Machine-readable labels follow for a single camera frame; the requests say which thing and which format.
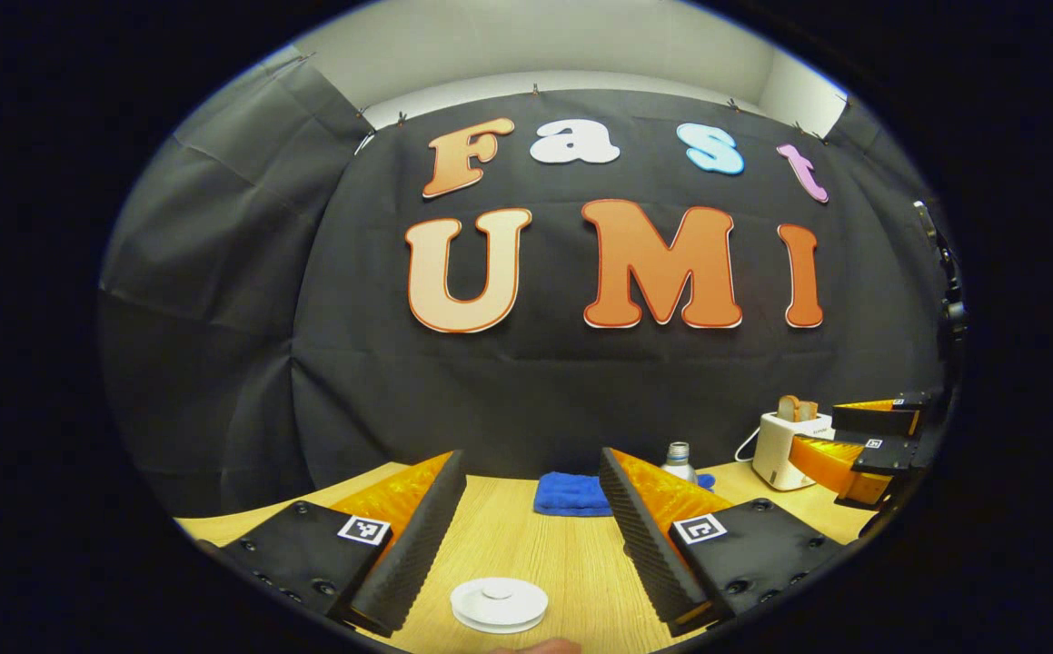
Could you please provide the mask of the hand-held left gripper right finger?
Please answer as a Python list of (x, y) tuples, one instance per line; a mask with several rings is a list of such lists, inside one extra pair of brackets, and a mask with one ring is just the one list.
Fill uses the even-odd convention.
[(843, 550), (774, 500), (726, 500), (613, 448), (598, 480), (672, 637), (770, 603)]

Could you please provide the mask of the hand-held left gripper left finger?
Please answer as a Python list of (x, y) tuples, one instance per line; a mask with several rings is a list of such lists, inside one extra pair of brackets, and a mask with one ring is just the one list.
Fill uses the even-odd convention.
[(404, 625), (466, 485), (448, 451), (332, 506), (295, 500), (227, 543), (219, 561), (290, 603), (390, 637)]

